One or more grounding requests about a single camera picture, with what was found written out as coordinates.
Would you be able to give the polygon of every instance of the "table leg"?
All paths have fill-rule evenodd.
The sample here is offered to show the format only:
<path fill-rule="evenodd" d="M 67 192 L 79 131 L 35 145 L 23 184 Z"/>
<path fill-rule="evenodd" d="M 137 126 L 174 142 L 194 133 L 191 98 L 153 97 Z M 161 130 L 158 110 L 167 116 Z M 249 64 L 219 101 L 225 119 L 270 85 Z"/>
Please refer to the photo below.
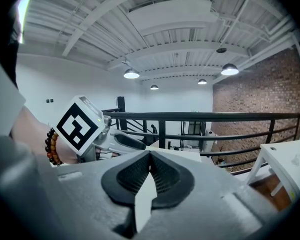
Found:
<path fill-rule="evenodd" d="M 252 180 L 256 176 L 256 173 L 261 168 L 262 164 L 263 164 L 263 155 L 262 155 L 262 151 L 261 151 L 260 154 L 258 155 L 258 158 L 256 159 L 256 161 L 254 163 L 252 170 L 250 171 L 248 177 L 245 180 L 245 184 L 249 185 L 252 182 Z"/>
<path fill-rule="evenodd" d="M 271 192 L 271 196 L 274 197 L 276 195 L 276 193 L 278 193 L 278 191 L 283 187 L 283 184 L 281 182 L 279 182 L 279 184 L 275 187 L 275 189 Z"/>

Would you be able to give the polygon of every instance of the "brick wall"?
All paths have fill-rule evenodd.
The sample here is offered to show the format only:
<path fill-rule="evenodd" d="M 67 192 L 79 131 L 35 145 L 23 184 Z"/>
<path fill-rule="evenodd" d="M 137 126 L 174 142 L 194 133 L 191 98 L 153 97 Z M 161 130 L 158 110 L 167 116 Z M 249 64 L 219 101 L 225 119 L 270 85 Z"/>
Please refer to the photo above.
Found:
<path fill-rule="evenodd" d="M 300 59 L 296 48 L 286 49 L 267 58 L 236 76 L 216 83 L 213 86 L 213 112 L 242 113 L 300 113 Z M 266 132 L 269 121 L 259 122 L 214 122 L 212 130 L 218 135 L 241 135 Z M 278 120 L 274 129 L 296 124 L 296 119 Z M 292 135 L 295 130 L 272 136 L 272 141 Z M 241 150 L 265 143 L 266 136 L 218 141 L 219 150 Z M 226 162 L 238 162 L 257 157 L 259 151 L 222 157 Z M 253 163 L 239 165 L 233 171 L 243 170 Z"/>

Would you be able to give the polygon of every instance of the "pendant light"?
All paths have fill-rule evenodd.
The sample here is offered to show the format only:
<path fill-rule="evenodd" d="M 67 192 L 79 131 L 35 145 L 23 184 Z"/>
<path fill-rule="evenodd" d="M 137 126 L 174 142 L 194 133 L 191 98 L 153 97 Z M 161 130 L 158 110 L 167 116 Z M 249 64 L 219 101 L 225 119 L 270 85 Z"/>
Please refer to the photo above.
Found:
<path fill-rule="evenodd" d="M 198 82 L 198 85 L 201 85 L 201 84 L 202 85 L 204 85 L 204 84 L 206 85 L 207 81 L 205 79 L 200 79 L 199 82 Z"/>
<path fill-rule="evenodd" d="M 139 73 L 133 68 L 129 68 L 124 73 L 124 77 L 128 79 L 135 79 L 138 78 L 139 76 L 140 76 Z"/>
<path fill-rule="evenodd" d="M 232 76 L 232 75 L 235 75 L 238 73 L 239 73 L 238 68 L 234 64 L 231 64 L 231 63 L 224 65 L 222 68 L 222 72 L 221 72 L 221 74 L 225 75 L 225 76 L 227 76 L 227 75 Z"/>
<path fill-rule="evenodd" d="M 154 84 L 154 85 L 152 85 L 151 86 L 151 88 L 150 88 L 151 90 L 158 90 L 159 89 L 159 87 L 156 85 L 156 84 Z"/>

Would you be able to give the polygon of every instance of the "metal railing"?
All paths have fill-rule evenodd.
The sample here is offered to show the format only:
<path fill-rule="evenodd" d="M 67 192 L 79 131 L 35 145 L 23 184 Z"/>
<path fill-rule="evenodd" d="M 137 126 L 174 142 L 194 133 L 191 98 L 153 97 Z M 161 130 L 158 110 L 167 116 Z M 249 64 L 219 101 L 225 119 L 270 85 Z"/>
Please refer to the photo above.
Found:
<path fill-rule="evenodd" d="M 132 130 L 131 128 L 125 128 L 121 127 L 121 131 L 135 136 L 143 136 L 143 137 L 158 137 L 159 138 L 159 147 L 165 148 L 165 140 L 166 139 L 174 139 L 174 140 L 191 140 L 191 141 L 224 141 L 224 140 L 241 140 L 241 139 L 248 139 L 248 138 L 255 138 L 255 137 L 261 137 L 266 136 L 265 143 L 270 143 L 271 138 L 273 134 L 277 134 L 283 131 L 289 131 L 292 129 L 295 129 L 294 134 L 285 137 L 281 140 L 277 140 L 273 143 L 279 143 L 283 142 L 289 139 L 296 139 L 298 127 L 299 127 L 299 121 L 300 121 L 300 113 L 196 113 L 196 112 L 157 112 L 157 113 L 128 113 L 128 112 L 104 112 L 105 115 L 109 115 L 112 117 L 112 119 L 116 120 L 117 129 L 119 129 L 119 121 L 126 121 L 127 124 L 133 125 L 132 123 L 128 122 L 127 120 L 133 120 L 138 125 L 142 126 L 142 128 L 137 127 L 138 130 L 141 132 Z M 296 125 L 285 127 L 281 129 L 274 130 L 274 125 L 276 120 L 285 120 L 285 119 L 297 119 Z M 158 121 L 159 123 L 159 129 L 158 134 L 148 133 L 147 130 L 147 121 Z M 249 121 L 270 121 L 268 131 L 264 132 L 257 132 L 253 134 L 242 134 L 242 135 L 225 135 L 225 136 L 196 136 L 196 135 L 170 135 L 166 134 L 166 121 L 202 121 L 202 122 L 249 122 Z M 241 153 L 247 153 L 259 150 L 260 146 L 257 147 L 250 147 L 242 150 L 230 150 L 230 151 L 216 151 L 216 152 L 200 152 L 201 156 L 205 157 L 213 157 L 213 156 L 227 156 L 227 155 L 235 155 L 235 154 L 241 154 Z M 246 161 L 239 161 L 239 162 L 233 162 L 228 164 L 222 164 L 218 165 L 219 167 L 226 168 L 226 167 L 232 167 L 232 166 L 238 166 L 238 165 L 244 165 L 251 162 L 254 162 L 256 158 L 246 160 Z"/>

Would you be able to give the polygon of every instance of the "bracelet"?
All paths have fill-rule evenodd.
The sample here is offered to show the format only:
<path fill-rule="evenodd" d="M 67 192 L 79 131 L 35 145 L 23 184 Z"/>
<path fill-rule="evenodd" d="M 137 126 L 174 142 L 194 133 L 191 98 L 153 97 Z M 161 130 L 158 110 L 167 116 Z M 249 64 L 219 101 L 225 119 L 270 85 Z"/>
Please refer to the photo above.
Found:
<path fill-rule="evenodd" d="M 63 162 L 60 160 L 59 155 L 56 152 L 56 140 L 58 139 L 58 134 L 53 128 L 47 133 L 47 139 L 45 140 L 45 151 L 47 152 L 47 157 L 54 166 L 60 166 Z"/>

